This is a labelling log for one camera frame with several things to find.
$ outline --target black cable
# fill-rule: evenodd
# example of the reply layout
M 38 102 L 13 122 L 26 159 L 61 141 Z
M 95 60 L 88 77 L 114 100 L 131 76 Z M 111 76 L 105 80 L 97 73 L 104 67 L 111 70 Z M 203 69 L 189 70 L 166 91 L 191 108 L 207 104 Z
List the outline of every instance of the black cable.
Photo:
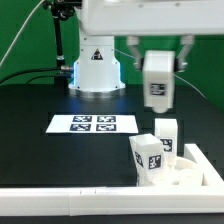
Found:
M 50 72 L 50 71 L 59 71 L 61 70 L 61 68 L 59 67 L 54 67 L 54 68 L 37 68 L 37 69 L 28 69 L 28 70 L 24 70 L 24 71 L 20 71 L 20 72 L 15 72 L 11 75 L 7 75 L 6 77 L 0 79 L 0 85 L 11 79 L 11 78 L 14 78 L 16 76 L 19 76 L 19 75 L 23 75 L 23 74 L 28 74 L 28 73 L 37 73 L 37 72 Z
M 36 80 L 36 79 L 42 79 L 42 78 L 54 78 L 54 75 L 40 75 L 40 76 L 36 76 L 36 77 L 33 77 L 32 79 L 30 79 L 29 81 L 26 82 L 26 84 L 29 84 L 31 83 L 33 80 Z

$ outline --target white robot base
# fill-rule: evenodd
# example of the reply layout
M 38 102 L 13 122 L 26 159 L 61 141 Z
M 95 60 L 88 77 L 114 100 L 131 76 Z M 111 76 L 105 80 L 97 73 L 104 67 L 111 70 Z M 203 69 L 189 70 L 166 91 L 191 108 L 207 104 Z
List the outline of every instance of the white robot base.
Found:
M 114 56 L 114 37 L 92 37 L 81 29 L 80 55 L 74 63 L 70 94 L 86 98 L 109 98 L 122 95 L 120 63 Z

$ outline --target black table surface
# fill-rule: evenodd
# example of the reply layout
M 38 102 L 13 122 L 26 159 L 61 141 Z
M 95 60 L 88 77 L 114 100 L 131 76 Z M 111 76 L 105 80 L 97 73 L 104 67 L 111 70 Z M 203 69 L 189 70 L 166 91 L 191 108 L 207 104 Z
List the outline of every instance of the black table surface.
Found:
M 187 87 L 176 87 L 174 108 L 143 106 L 142 86 L 106 100 L 70 96 L 52 85 L 0 87 L 0 187 L 135 186 L 131 134 L 46 134 L 56 114 L 135 115 L 139 134 L 154 133 L 155 118 L 178 122 L 178 155 L 196 143 L 224 177 L 224 113 Z M 224 214 L 0 217 L 0 223 L 224 223 Z

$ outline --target white cube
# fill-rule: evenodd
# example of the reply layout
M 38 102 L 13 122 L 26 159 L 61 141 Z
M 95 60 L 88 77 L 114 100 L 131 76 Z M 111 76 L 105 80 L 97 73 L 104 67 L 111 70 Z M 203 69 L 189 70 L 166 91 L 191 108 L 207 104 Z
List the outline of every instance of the white cube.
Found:
M 163 143 L 168 166 L 176 165 L 177 134 L 178 126 L 176 119 L 155 119 L 155 137 Z
M 132 136 L 129 139 L 139 178 L 149 182 L 163 178 L 166 163 L 162 142 L 151 134 Z

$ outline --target green wall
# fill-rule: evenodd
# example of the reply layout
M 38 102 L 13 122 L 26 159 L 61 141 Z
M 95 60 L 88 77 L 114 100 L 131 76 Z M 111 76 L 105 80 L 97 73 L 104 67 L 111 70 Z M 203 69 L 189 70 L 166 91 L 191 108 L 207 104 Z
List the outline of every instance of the green wall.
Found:
M 22 23 L 38 2 L 38 0 L 0 0 L 0 58 L 3 57 Z M 75 17 L 62 23 L 62 34 L 66 62 L 72 65 L 79 52 Z M 130 54 L 124 37 L 116 37 L 116 48 Z M 148 49 L 179 52 L 179 37 L 143 37 L 140 50 L 144 53 Z M 25 69 L 54 67 L 55 57 L 51 13 L 40 8 L 0 69 L 0 77 Z M 133 60 L 119 53 L 116 53 L 116 57 L 121 62 L 122 80 L 127 84 L 142 83 L 142 74 L 134 70 Z M 224 36 L 197 36 L 194 48 L 187 59 L 189 66 L 184 73 L 178 75 L 195 85 L 210 102 L 224 111 L 223 59 Z M 40 74 L 20 76 L 7 81 L 5 84 L 25 83 L 37 75 Z M 52 83 L 52 79 L 41 79 L 33 83 Z

